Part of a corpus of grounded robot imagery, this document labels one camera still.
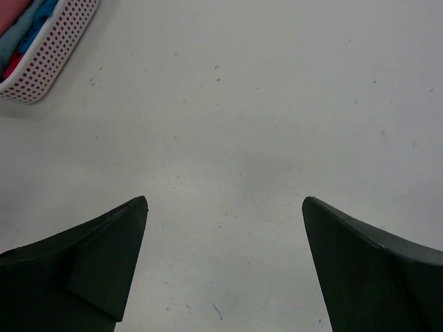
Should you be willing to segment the blue t shirt in basket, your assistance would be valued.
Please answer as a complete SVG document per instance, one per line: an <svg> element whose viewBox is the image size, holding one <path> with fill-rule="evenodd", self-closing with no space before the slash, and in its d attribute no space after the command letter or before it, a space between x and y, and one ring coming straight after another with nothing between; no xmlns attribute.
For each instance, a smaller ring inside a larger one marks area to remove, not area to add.
<svg viewBox="0 0 443 332"><path fill-rule="evenodd" d="M46 20L52 15L57 2L58 0L43 1L40 7L38 7L38 9L32 15L30 28L21 38L17 47L17 52L20 55L23 55L29 49Z"/></svg>

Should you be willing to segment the white perforated laundry basket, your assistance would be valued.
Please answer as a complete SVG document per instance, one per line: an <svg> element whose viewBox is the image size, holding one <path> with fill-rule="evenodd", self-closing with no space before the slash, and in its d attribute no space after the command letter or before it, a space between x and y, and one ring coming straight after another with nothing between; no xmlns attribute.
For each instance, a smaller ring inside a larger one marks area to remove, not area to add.
<svg viewBox="0 0 443 332"><path fill-rule="evenodd" d="M12 73L1 83L3 99L33 104L49 91L79 42L99 1L58 1Z"/></svg>

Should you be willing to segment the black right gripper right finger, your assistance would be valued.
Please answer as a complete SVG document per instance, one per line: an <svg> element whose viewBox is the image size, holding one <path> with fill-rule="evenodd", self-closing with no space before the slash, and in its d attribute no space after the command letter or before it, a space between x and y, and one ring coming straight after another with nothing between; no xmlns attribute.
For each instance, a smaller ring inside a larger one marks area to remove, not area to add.
<svg viewBox="0 0 443 332"><path fill-rule="evenodd" d="M441 331L442 252L308 196L302 215L333 331Z"/></svg>

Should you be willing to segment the teal t shirt in basket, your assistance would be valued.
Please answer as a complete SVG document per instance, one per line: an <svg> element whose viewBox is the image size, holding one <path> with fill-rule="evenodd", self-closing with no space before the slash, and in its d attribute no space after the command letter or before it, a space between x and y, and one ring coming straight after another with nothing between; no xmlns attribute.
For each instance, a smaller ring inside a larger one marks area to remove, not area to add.
<svg viewBox="0 0 443 332"><path fill-rule="evenodd" d="M17 20L1 36L1 72L7 67L20 40L32 26L35 13L41 8L43 3L43 0L32 1Z"/></svg>

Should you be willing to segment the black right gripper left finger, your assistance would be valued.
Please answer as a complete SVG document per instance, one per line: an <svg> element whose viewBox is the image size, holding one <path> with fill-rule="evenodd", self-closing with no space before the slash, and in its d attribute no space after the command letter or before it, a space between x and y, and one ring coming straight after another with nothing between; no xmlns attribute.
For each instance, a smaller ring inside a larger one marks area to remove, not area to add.
<svg viewBox="0 0 443 332"><path fill-rule="evenodd" d="M2 331L114 331L147 222L139 196L73 228L1 253Z"/></svg>

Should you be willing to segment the red t shirt in basket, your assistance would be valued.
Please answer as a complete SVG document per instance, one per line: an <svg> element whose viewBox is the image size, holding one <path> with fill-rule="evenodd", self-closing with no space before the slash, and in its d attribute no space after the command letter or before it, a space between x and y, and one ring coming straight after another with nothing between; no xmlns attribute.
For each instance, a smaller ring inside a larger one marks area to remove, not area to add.
<svg viewBox="0 0 443 332"><path fill-rule="evenodd" d="M3 79L7 79L16 69L17 65L20 63L23 55L19 54L18 50L15 50L12 54L7 67L3 72Z"/></svg>

